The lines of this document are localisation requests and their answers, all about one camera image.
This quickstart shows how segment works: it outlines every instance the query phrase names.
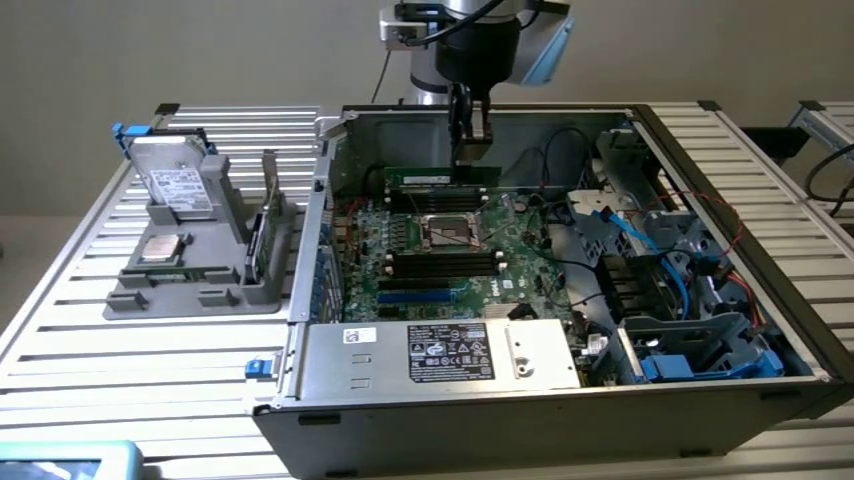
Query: metal rail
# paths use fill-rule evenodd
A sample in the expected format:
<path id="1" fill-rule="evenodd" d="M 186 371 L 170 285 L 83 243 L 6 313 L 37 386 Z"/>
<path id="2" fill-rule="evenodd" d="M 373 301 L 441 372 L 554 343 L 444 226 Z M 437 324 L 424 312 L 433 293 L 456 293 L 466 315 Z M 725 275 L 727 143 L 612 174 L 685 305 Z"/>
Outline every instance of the metal rail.
<path id="1" fill-rule="evenodd" d="M 652 108 L 854 350 L 854 261 L 835 224 L 799 200 L 803 192 L 792 190 L 725 116 L 692 103 Z M 232 157 L 232 181 L 244 195 L 262 191 L 260 152 L 276 148 L 282 190 L 290 201 L 301 203 L 314 162 L 314 112 L 184 107 L 170 126 L 208 130 L 220 151 Z M 0 338 L 0 441 L 122 438 L 137 443 L 151 478 L 289 478 L 244 415 L 245 398 L 272 397 L 274 384 L 246 385 L 242 379 L 245 362 L 281 348 L 286 308 L 265 316 L 122 322 L 101 317 L 102 299 L 147 221 L 143 201 L 143 189 L 123 168 Z M 844 478 L 854 476 L 852 407 L 847 404 L 816 421 L 783 423 L 723 458 L 462 477 Z"/>
<path id="2" fill-rule="evenodd" d="M 800 127 L 825 148 L 835 152 L 854 143 L 854 102 L 801 102 L 789 127 Z M 854 165 L 854 152 L 844 155 Z M 828 211 L 833 205 L 827 202 L 813 202 Z M 836 219 L 839 223 L 854 222 L 854 204 L 843 204 Z"/>

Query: power supply label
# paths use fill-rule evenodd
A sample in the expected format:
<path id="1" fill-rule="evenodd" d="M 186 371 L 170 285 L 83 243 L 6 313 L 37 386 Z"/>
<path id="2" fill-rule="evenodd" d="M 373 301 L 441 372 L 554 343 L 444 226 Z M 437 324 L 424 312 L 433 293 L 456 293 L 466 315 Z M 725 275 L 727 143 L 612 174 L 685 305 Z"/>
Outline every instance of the power supply label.
<path id="1" fill-rule="evenodd" d="M 408 337 L 414 383 L 494 380 L 484 323 L 409 325 Z"/>

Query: white wall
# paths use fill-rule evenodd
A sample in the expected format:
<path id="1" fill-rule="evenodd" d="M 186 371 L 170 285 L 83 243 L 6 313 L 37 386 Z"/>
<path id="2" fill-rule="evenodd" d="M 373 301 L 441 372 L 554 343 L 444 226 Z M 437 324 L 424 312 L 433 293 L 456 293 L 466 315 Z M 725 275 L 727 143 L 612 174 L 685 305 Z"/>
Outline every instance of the white wall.
<path id="1" fill-rule="evenodd" d="M 366 101 L 389 0 L 0 0 L 0 214 L 75 215 L 159 102 Z M 577 0 L 553 83 L 497 100 L 713 99 L 744 123 L 854 99 L 849 0 Z M 405 92 L 392 56 L 381 100 Z"/>

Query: green circuit board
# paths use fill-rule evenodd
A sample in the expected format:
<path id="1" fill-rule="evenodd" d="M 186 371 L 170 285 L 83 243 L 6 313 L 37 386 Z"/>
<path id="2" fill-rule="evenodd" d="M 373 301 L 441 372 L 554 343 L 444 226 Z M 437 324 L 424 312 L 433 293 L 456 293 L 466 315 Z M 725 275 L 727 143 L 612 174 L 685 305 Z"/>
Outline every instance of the green circuit board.
<path id="1" fill-rule="evenodd" d="M 528 303 L 540 318 L 568 317 L 569 309 L 557 305 L 566 303 L 561 291 L 554 289 L 550 300 L 544 294 L 554 286 L 560 268 L 540 258 L 521 240 L 526 228 L 538 230 L 538 216 L 534 215 L 534 209 L 518 212 L 506 208 L 508 204 L 516 203 L 526 206 L 526 196 L 494 191 L 488 192 L 486 197 L 484 206 L 473 215 L 480 239 L 477 246 L 456 245 L 448 241 L 440 247 L 425 247 L 421 216 L 390 214 L 378 202 L 369 201 L 352 212 L 349 247 L 345 247 L 342 268 L 344 322 L 484 318 L 486 314 L 494 315 L 496 311 L 486 311 L 488 305 L 508 306 L 517 303 Z M 382 263 L 389 250 L 402 254 L 500 250 L 506 268 L 494 276 L 452 279 L 452 302 L 397 303 L 389 305 L 396 307 L 392 309 L 397 311 L 396 315 L 382 316 L 376 299 L 378 281 L 388 278 Z M 538 292 L 533 280 L 537 276 L 544 285 L 544 290 Z"/>

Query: label sticker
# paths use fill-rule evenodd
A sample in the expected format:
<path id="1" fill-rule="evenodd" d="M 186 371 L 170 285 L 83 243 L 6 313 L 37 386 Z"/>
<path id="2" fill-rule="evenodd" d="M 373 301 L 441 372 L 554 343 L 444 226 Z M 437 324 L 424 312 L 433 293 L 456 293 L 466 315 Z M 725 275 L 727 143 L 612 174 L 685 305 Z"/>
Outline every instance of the label sticker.
<path id="1" fill-rule="evenodd" d="M 373 343 L 376 342 L 376 328 L 345 328 L 344 343 Z"/>
<path id="2" fill-rule="evenodd" d="M 204 190 L 198 172 L 185 170 L 151 170 L 150 178 L 162 201 L 176 212 L 198 212 L 210 210 L 210 198 Z"/>
<path id="3" fill-rule="evenodd" d="M 404 185 L 445 185 L 448 183 L 450 183 L 450 177 L 448 175 L 402 177 Z"/>
<path id="4" fill-rule="evenodd" d="M 414 383 L 494 379 L 485 323 L 409 325 L 408 341 Z"/>

